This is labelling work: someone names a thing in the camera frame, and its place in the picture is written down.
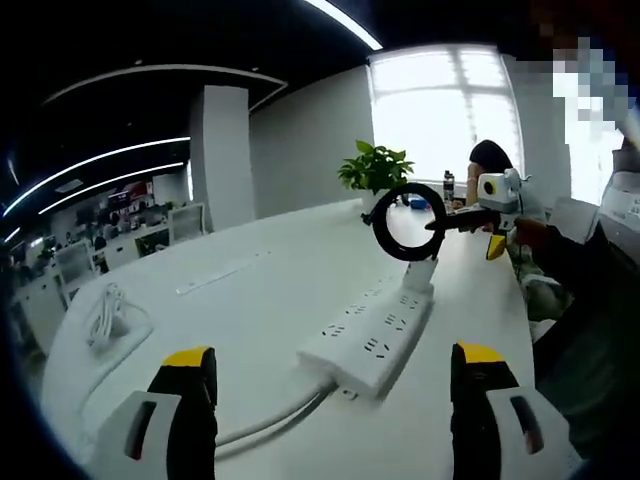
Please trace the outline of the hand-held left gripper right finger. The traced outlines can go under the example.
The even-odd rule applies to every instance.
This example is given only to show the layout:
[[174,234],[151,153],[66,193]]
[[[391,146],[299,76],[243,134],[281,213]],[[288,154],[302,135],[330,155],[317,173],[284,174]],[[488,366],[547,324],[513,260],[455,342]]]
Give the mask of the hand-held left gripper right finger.
[[452,346],[450,397],[455,479],[568,479],[581,467],[568,422],[495,350]]

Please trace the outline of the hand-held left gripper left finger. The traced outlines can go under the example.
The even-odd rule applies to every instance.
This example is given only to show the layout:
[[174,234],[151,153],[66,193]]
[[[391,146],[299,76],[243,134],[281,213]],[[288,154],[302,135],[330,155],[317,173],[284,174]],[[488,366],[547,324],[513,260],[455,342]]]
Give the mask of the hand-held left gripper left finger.
[[100,427],[93,479],[215,477],[218,424],[215,349],[167,357],[144,391],[132,392]]

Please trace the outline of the person's right hand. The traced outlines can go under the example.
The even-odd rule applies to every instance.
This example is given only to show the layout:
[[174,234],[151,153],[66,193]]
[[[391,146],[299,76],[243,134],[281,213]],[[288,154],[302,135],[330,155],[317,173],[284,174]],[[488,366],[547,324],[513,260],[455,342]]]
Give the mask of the person's right hand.
[[532,250],[544,249],[550,242],[551,230],[540,221],[519,217],[514,222],[515,239]]

